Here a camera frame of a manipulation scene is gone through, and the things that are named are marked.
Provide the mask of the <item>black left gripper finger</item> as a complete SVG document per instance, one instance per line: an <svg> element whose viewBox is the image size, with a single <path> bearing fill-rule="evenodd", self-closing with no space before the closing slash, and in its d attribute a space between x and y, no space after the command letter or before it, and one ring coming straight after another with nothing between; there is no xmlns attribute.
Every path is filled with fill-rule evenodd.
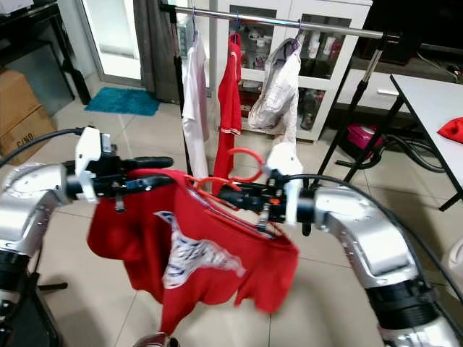
<svg viewBox="0 0 463 347"><path fill-rule="evenodd" d="M124 169L126 172L138 171L138 169L171 168L173 165L174 159L166 158L166 156L142 156L141 158L124 160Z"/></svg>
<svg viewBox="0 0 463 347"><path fill-rule="evenodd" d="M127 181L127 192L128 194L142 194L172 185L175 182L171 176L139 176L139 178Z"/></svg>

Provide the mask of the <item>red wire hanger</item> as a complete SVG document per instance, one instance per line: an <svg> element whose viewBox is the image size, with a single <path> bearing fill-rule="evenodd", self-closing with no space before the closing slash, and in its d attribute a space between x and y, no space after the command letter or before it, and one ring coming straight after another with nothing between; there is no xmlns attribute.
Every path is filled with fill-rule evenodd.
<svg viewBox="0 0 463 347"><path fill-rule="evenodd" d="M229 200L222 200L221 198L218 198L217 194L224 186L234 187L234 185L237 185L250 188L250 183L257 183L257 180L263 175L263 169L266 162L264 158L259 155L259 153L247 148L235 147L230 149L229 153L232 154L232 158L241 153L241 155L247 155L248 158L254 159L255 162L257 162L259 171L252 176L229 176L227 179L218 178L217 176L207 176L206 178L196 179L195 176L191 175L186 175L184 179L187 183L189 183L189 185L192 186L196 194L199 194L202 198L205 199L206 204L209 202L215 202L215 204L223 206L228 210L239 211L239 209L229 205ZM252 201L251 212L254 213L255 209L257 209L257 199L251 197L248 200ZM282 235L261 234L259 231L257 231L255 224L252 225L252 228L254 228L254 231L257 232L257 234L267 238L268 240L275 240Z"/></svg>

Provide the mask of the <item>red shirt with white print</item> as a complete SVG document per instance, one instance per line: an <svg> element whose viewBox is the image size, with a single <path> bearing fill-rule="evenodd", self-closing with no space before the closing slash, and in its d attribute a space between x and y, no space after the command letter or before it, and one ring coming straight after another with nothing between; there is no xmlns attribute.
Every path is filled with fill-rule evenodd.
<svg viewBox="0 0 463 347"><path fill-rule="evenodd" d="M132 287L161 304L159 330L174 333L199 303L250 299L262 312L278 310L297 271L297 245L229 214L181 171L130 172L149 175L169 182L122 200L99 199L87 241L99 257L122 261Z"/></svg>

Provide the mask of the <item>white hanging shirt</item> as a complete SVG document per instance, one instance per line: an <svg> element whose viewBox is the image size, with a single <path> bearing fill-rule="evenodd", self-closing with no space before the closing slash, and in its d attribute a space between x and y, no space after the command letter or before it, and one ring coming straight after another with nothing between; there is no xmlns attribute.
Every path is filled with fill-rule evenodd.
<svg viewBox="0 0 463 347"><path fill-rule="evenodd" d="M182 130L188 164L196 179L209 176L205 144L208 141L208 105L205 81L206 55L204 43L195 38L187 51L183 67Z"/></svg>

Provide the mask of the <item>red shirt with white stripes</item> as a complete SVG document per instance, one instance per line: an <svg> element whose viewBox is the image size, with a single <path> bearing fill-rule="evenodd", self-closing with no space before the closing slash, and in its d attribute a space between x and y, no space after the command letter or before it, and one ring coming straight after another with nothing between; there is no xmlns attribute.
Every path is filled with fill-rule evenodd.
<svg viewBox="0 0 463 347"><path fill-rule="evenodd" d="M217 96L219 99L219 139L213 175L227 179L234 166L229 150L235 147L235 139L241 135L242 114L239 83L242 78L242 39L231 34L228 39L228 55Z"/></svg>

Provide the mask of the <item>printed cardboard box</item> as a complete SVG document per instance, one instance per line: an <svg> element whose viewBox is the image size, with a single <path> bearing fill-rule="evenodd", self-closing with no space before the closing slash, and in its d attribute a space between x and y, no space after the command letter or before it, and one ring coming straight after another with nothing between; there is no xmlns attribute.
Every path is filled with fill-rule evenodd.
<svg viewBox="0 0 463 347"><path fill-rule="evenodd" d="M17 148L34 141L39 136L55 132L56 126L43 106L37 107L29 116L1 135L1 150L4 158Z"/></svg>

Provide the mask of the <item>grey white crumpled jacket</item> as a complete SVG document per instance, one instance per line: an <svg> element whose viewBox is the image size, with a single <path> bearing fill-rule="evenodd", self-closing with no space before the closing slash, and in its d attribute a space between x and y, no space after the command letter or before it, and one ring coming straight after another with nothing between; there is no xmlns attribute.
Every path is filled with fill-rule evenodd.
<svg viewBox="0 0 463 347"><path fill-rule="evenodd" d="M287 38L265 63L263 89L247 118L251 130L276 136L274 147L297 151L299 43Z"/></svg>

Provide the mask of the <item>grey curtain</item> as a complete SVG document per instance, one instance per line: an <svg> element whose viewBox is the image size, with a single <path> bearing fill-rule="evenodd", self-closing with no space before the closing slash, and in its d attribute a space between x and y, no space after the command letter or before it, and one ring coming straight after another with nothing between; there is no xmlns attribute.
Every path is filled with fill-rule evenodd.
<svg viewBox="0 0 463 347"><path fill-rule="evenodd" d="M133 11L142 86L158 101L176 103L179 93L171 16L160 9L159 0L133 0Z"/></svg>

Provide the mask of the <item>pink plastic box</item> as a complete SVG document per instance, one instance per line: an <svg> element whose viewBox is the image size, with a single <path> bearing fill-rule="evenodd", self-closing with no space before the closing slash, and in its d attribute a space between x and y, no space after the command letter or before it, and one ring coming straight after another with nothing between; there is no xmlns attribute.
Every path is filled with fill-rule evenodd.
<svg viewBox="0 0 463 347"><path fill-rule="evenodd" d="M376 130L377 127L350 124L347 127L347 143L358 150L364 149L368 146Z"/></svg>

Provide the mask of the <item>plain cardboard box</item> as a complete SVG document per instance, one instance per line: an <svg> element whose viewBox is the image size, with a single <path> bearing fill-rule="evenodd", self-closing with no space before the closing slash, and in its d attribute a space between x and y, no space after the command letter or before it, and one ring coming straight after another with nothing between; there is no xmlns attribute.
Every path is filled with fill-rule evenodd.
<svg viewBox="0 0 463 347"><path fill-rule="evenodd" d="M26 76L4 69L0 75L0 135L7 134L39 105Z"/></svg>

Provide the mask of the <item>white framed glass door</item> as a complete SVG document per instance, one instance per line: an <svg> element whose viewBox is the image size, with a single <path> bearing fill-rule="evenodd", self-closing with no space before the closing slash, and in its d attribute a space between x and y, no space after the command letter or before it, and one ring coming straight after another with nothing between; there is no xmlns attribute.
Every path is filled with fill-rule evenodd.
<svg viewBox="0 0 463 347"><path fill-rule="evenodd" d="M135 0L80 0L97 69L110 80L139 82Z"/></svg>

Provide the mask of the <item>black desk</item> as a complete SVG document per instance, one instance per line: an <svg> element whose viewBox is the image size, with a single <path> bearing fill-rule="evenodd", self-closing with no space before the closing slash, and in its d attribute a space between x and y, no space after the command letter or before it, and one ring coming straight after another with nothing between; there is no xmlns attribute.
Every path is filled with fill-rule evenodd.
<svg viewBox="0 0 463 347"><path fill-rule="evenodd" d="M0 14L0 37L13 44L36 42L50 30L53 33L53 47L60 55L59 69L69 76L76 96L83 105L90 102L90 90L78 69L75 49L70 43L57 0L30 0L20 9Z"/></svg>

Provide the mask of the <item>steel and black clothes rack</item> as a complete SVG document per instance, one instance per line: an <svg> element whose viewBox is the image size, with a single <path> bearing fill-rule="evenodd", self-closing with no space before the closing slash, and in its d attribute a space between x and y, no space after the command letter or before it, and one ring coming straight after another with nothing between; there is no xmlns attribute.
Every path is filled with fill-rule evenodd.
<svg viewBox="0 0 463 347"><path fill-rule="evenodd" d="M196 12L196 27L204 26L208 27L209 29L208 44L209 37L211 36L211 26L209 26L208 23L199 23L198 17L206 17L206 19L235 19L235 14L215 10L212 4L210 6L198 6L198 4L194 3L194 0L161 0L161 2L164 4L168 13L175 14L176 20L179 22L185 22L187 24L190 9L191 7L194 7ZM254 14L245 14L244 16L240 16L240 19L244 20L245 22L269 24L278 27L297 27L297 21L280 20L275 19L275 17L254 16ZM387 49L388 46L390 46L390 44L397 44L399 36L396 34L386 34L381 32L373 32L373 30L365 30L364 27L361 27L361 29L354 29L353 27L337 27L310 23L303 24L303 27L307 27L308 29L312 30L318 30L318 32L322 33L341 33L354 35L357 37L358 41L351 56L349 69L365 70L366 74L362 77L360 83L358 83L352 102L349 106L347 105L348 109L355 110L358 101L360 101L362 93L364 93L364 90L367 89L368 80L370 79L371 73L378 72L378 67L383 63L383 60L381 60L383 52L385 49ZM336 100L340 93L340 89L337 93ZM331 107L330 113L328 113L328 118L324 124L324 128L326 125L334 123L335 118L333 116L333 109L334 106L338 105L336 100L333 107Z"/></svg>

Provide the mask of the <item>white table with black legs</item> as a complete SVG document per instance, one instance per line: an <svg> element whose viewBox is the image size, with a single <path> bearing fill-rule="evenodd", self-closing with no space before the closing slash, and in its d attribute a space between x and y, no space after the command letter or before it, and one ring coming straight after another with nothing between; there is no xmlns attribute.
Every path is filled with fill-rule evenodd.
<svg viewBox="0 0 463 347"><path fill-rule="evenodd" d="M440 211L446 211L463 201L463 185L456 177L457 174L463 174L463 143L444 138L438 134L438 130L450 120L463 116L463 84L400 74L391 74L390 80L402 103L423 127L428 142L436 150L436 157L444 173L454 185L456 194L440 207Z"/></svg>

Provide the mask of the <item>white glass door cabinet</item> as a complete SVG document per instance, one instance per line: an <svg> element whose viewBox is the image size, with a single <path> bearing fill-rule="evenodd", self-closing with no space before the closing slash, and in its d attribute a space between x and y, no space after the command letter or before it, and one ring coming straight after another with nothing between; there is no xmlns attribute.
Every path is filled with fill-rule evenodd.
<svg viewBox="0 0 463 347"><path fill-rule="evenodd" d="M371 0L212 0L211 4L219 12L240 13L241 16L254 14L280 20L302 20L303 24L361 29L373 3ZM239 86L242 115L247 116L263 89L268 57L285 39L293 38L297 28L241 21L244 58ZM198 22L211 26L208 44L211 78L213 82L220 83L227 63L228 37L232 35L234 19L198 17ZM299 139L315 141L323 132L357 41L357 37L351 34L322 33L303 28L299 49Z"/></svg>

